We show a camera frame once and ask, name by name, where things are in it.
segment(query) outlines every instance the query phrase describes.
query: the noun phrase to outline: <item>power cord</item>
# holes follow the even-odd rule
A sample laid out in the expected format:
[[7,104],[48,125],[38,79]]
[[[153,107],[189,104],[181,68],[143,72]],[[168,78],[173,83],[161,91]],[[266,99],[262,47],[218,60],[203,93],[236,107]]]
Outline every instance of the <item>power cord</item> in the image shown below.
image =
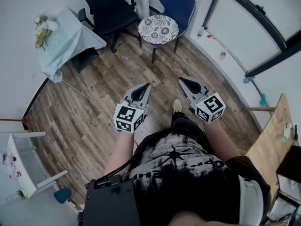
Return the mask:
[[116,133],[117,133],[117,135],[118,135],[118,131],[116,130],[116,128],[115,128],[115,126],[113,125],[113,123],[111,122],[111,120],[109,119],[109,117],[107,116],[107,114],[105,113],[105,112],[103,112],[103,110],[98,106],[98,105],[96,105],[92,100],[90,100],[86,95],[84,95],[83,93],[81,93],[78,89],[76,89],[76,88],[74,88],[71,84],[69,84],[67,81],[65,81],[64,79],[63,79],[63,81],[67,84],[67,85],[69,85],[71,88],[73,88],[74,90],[76,90],[77,92],[79,92],[82,96],[84,96],[86,99],[88,99],[93,105],[95,105],[107,118],[108,118],[108,120],[109,120],[109,122],[111,123],[111,125],[112,125],[112,127],[115,129],[115,131],[116,131]]

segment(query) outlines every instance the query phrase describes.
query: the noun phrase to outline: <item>human leg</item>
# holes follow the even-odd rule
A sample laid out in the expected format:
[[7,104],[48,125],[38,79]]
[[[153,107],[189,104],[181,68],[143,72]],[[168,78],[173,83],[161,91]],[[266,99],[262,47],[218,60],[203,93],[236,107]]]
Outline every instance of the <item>human leg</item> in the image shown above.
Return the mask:
[[201,129],[198,127],[198,125],[190,120],[183,112],[182,112],[182,105],[178,98],[175,98],[173,100],[173,110],[174,114],[171,120],[170,127],[177,127],[177,128],[184,128],[188,129],[191,132],[199,132]]

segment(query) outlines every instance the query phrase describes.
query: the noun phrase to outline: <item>shoe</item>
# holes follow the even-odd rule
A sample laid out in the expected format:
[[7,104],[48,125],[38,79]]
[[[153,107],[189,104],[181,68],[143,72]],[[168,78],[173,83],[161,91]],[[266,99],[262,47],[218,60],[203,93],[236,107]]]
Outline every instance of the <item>shoe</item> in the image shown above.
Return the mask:
[[181,105],[181,102],[178,98],[175,98],[173,100],[173,110],[174,110],[174,113],[182,112],[182,105]]

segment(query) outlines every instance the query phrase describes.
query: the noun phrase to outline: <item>wooden floor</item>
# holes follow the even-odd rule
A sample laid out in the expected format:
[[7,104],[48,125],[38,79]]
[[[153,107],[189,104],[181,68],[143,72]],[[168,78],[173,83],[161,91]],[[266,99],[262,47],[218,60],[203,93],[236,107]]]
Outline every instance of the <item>wooden floor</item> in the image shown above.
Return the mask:
[[[70,63],[63,78],[93,100],[112,120],[116,104],[126,90],[139,83],[152,84],[149,116],[135,133],[143,138],[170,125],[171,102],[179,97],[184,112],[199,123],[188,111],[189,103],[180,92],[178,77],[193,76],[217,91],[226,104],[221,123],[237,148],[247,150],[259,131],[234,90],[208,59],[186,38],[179,42],[174,54],[174,42],[157,49],[155,64],[151,64],[152,49],[147,42],[139,48],[138,41],[121,35],[117,53],[99,50],[99,57],[78,74]],[[83,204],[84,184],[99,178],[114,148],[115,129],[99,109],[66,83],[48,82],[26,118],[30,131],[46,131],[34,140],[38,154],[51,175],[64,169],[69,174],[58,180],[72,190],[72,200]]]

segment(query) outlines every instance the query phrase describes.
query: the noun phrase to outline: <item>chair leg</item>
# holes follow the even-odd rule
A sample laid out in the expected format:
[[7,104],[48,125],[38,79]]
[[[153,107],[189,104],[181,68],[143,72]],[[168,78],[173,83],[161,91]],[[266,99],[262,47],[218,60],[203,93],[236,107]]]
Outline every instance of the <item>chair leg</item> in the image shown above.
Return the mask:
[[175,41],[175,46],[174,46],[174,53],[176,52],[177,48],[178,48],[178,43],[179,43],[180,37],[178,37]]
[[132,37],[134,37],[134,38],[136,38],[137,40],[139,40],[139,37],[138,37],[136,34],[132,33],[131,31],[125,29],[125,30],[123,30],[123,32],[124,32],[124,33],[127,33],[128,35],[131,35]]
[[114,33],[113,35],[113,42],[112,42],[112,45],[111,45],[111,52],[112,53],[116,53],[117,49],[115,48],[116,44],[117,44],[117,40],[119,38],[119,32],[116,32]]
[[152,50],[152,58],[151,58],[151,63],[153,64],[155,62],[155,56],[156,56],[156,48]]
[[139,35],[139,47],[142,47],[142,38],[140,35]]

